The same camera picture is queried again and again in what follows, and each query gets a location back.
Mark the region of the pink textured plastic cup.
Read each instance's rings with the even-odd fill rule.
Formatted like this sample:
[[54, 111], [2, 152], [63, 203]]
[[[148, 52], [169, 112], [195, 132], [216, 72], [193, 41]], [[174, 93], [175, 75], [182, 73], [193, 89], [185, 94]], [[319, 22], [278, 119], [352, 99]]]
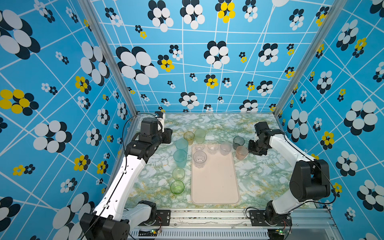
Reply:
[[236, 158], [238, 160], [244, 160], [249, 154], [249, 150], [245, 146], [238, 146], [236, 148]]

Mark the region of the clear textured plastic cup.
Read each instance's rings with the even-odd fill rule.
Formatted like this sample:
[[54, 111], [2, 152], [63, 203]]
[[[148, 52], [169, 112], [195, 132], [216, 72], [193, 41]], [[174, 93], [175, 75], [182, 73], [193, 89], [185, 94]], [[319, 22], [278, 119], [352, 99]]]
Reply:
[[220, 144], [220, 153], [222, 156], [230, 154], [232, 151], [232, 144], [229, 142], [223, 142]]

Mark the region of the small clear faceted glass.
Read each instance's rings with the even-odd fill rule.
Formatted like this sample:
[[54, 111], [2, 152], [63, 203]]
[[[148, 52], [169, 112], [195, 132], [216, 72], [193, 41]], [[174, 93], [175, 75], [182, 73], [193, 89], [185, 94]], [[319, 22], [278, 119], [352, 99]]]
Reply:
[[218, 143], [208, 143], [208, 153], [214, 155], [218, 152], [219, 144]]

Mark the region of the large clear plastic cup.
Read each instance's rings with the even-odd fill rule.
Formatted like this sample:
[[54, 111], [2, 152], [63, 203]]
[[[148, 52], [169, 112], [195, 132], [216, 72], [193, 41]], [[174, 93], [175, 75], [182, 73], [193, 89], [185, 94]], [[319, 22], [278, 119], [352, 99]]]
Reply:
[[201, 169], [206, 164], [207, 154], [203, 151], [196, 151], [193, 154], [193, 161], [194, 161], [194, 166], [198, 169]]

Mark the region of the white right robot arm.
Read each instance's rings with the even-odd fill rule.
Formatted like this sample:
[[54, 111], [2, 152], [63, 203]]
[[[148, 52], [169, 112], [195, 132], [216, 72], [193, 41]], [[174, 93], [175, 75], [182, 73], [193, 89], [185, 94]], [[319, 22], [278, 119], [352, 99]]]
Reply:
[[270, 129], [267, 122], [256, 123], [255, 134], [258, 139], [250, 140], [248, 144], [250, 154], [265, 156], [269, 149], [273, 149], [293, 167], [289, 190], [267, 203], [265, 219], [269, 225], [278, 224], [305, 203], [315, 203], [330, 196], [332, 184], [326, 161], [306, 154], [288, 140], [281, 130]]

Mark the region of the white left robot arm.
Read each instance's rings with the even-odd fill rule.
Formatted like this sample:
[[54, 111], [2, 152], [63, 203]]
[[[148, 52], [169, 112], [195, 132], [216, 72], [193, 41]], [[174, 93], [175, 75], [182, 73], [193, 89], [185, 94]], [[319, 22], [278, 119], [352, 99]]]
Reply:
[[152, 224], [157, 216], [156, 203], [140, 201], [128, 216], [123, 217], [125, 205], [135, 181], [161, 144], [170, 144], [172, 129], [165, 128], [166, 115], [156, 112], [144, 118], [140, 132], [124, 147], [124, 159], [104, 198], [91, 214], [80, 220], [83, 237], [87, 240], [126, 240], [138, 225]]

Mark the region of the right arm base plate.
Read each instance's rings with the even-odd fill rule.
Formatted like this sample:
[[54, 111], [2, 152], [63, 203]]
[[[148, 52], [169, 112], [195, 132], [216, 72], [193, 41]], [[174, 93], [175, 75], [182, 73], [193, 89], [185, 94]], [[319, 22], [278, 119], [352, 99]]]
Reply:
[[292, 225], [292, 217], [288, 215], [279, 215], [273, 223], [266, 221], [265, 211], [248, 210], [248, 218], [251, 220], [253, 227], [290, 227]]

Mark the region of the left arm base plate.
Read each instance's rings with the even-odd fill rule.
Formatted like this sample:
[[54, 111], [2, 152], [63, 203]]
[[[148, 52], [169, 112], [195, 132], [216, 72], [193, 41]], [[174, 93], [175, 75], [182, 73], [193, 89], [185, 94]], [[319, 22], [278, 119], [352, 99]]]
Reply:
[[140, 226], [169, 226], [171, 220], [171, 210], [157, 210], [156, 217], [152, 222], [141, 223]]

